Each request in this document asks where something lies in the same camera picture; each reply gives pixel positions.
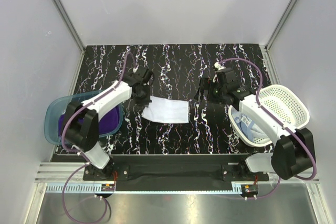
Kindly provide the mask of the purple towel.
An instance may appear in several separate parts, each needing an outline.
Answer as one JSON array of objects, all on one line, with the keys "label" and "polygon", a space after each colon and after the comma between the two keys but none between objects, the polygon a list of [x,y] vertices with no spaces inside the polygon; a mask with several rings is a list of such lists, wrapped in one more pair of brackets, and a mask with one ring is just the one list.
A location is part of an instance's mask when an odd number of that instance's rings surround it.
[{"label": "purple towel", "polygon": [[[53,124],[53,132],[58,138],[61,137],[61,127],[64,121],[65,113],[61,113],[56,117],[56,122]],[[99,121],[99,137],[106,137],[115,134],[121,127],[123,120],[123,106],[118,105],[110,110]]]}]

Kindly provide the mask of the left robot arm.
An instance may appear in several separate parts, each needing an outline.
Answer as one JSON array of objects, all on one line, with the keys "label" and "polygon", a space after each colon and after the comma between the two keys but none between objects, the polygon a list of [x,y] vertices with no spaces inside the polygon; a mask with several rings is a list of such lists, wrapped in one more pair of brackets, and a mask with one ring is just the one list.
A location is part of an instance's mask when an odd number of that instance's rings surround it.
[{"label": "left robot arm", "polygon": [[71,101],[66,107],[60,131],[63,148],[70,143],[75,147],[70,152],[83,156],[87,165],[95,167],[99,178],[109,179],[113,175],[113,167],[109,164],[110,156],[98,143],[99,122],[112,109],[130,99],[135,105],[148,106],[153,80],[152,70],[138,67],[130,73],[122,72],[119,80],[93,98],[82,102]]}]

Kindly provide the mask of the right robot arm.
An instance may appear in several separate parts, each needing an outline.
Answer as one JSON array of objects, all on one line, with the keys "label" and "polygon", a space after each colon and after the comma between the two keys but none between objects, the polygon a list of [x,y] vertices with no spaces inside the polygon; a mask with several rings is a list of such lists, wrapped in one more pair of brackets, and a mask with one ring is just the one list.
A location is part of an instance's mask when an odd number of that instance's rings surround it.
[{"label": "right robot arm", "polygon": [[274,145],[272,153],[251,154],[238,167],[239,176],[250,180],[258,172],[273,172],[281,179],[301,179],[300,173],[312,169],[307,177],[316,176],[317,164],[307,108],[288,88],[274,84],[253,91],[243,86],[231,68],[215,67],[212,78],[200,78],[195,99],[228,105],[241,115],[234,123],[236,132],[253,146],[256,139]]}]

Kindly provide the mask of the white towel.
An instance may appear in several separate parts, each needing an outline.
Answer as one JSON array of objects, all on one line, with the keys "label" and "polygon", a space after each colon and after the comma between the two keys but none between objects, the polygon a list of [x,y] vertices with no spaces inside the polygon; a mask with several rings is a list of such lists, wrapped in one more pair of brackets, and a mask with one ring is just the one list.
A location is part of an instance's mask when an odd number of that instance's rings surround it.
[{"label": "white towel", "polygon": [[189,122],[189,103],[150,96],[151,102],[143,109],[142,117],[162,124],[185,124]]}]

